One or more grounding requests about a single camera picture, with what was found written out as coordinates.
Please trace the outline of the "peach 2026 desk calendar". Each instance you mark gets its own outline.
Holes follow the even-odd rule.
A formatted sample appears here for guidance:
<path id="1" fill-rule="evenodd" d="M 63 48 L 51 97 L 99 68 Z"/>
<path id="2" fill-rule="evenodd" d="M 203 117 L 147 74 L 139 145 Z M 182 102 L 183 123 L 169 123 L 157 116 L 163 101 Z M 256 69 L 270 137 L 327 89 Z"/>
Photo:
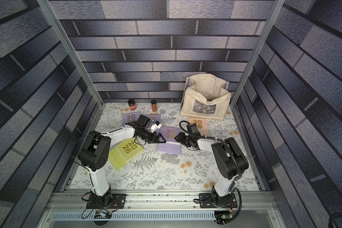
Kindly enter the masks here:
<path id="1" fill-rule="evenodd" d="M 201 135 L 208 135 L 208 120 L 206 118 L 188 117 L 188 122 L 191 124 L 196 124 Z"/>

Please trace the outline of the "green 2026 desk calendar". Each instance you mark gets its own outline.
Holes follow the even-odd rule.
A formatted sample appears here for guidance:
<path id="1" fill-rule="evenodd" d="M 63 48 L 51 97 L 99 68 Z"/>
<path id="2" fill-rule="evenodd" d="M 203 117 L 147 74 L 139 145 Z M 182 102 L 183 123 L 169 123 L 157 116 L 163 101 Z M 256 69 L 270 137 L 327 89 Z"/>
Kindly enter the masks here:
<path id="1" fill-rule="evenodd" d="M 116 171 L 119 171 L 133 158 L 144 151 L 142 145 L 135 138 L 126 139 L 117 144 L 114 149 L 109 152 L 108 160 Z"/>

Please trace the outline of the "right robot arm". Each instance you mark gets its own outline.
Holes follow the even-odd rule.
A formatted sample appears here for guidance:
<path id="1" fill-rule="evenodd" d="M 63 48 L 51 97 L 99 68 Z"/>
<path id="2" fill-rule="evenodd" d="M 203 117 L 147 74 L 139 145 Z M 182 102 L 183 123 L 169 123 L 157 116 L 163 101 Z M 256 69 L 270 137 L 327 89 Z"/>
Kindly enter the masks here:
<path id="1" fill-rule="evenodd" d="M 182 130 L 175 140 L 187 148 L 212 153 L 220 172 L 217 183 L 212 188 L 214 201 L 221 201 L 235 190 L 235 183 L 249 168 L 246 156 L 232 137 L 220 139 L 211 136 L 202 136 L 195 123 L 180 121 Z"/>

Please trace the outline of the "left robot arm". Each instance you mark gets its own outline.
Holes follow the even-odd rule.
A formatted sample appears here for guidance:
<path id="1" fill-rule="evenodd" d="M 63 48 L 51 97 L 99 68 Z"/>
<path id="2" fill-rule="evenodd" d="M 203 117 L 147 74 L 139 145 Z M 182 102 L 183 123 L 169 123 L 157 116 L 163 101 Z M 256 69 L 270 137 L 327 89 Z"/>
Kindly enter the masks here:
<path id="1" fill-rule="evenodd" d="M 110 147 L 133 137 L 140 138 L 146 143 L 165 143 L 162 134 L 156 132 L 160 128 L 159 121 L 151 121 L 150 118 L 140 115 L 138 120 L 126 123 L 119 129 L 106 133 L 91 131 L 85 136 L 78 159 L 89 171 L 93 195 L 103 198 L 110 193 L 104 170 Z"/>

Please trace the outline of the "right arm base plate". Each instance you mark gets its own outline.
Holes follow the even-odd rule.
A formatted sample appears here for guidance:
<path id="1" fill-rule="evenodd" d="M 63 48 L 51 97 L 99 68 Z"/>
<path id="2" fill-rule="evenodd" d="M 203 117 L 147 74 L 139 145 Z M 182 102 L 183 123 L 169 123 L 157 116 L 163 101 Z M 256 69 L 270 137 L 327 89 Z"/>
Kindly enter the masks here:
<path id="1" fill-rule="evenodd" d="M 216 193 L 200 193 L 197 203 L 202 209 L 234 209 L 238 207 L 235 194 L 233 193 L 224 197 L 220 197 Z"/>

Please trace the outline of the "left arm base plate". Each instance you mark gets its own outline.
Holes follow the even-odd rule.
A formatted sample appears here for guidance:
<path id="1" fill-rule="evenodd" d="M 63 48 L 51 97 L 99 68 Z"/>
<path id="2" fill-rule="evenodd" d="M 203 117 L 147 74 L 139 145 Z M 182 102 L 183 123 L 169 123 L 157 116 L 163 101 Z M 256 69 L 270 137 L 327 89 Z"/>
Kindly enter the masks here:
<path id="1" fill-rule="evenodd" d="M 100 197 L 90 193 L 87 200 L 87 209 L 123 209 L 126 199 L 126 194 L 105 194 Z"/>

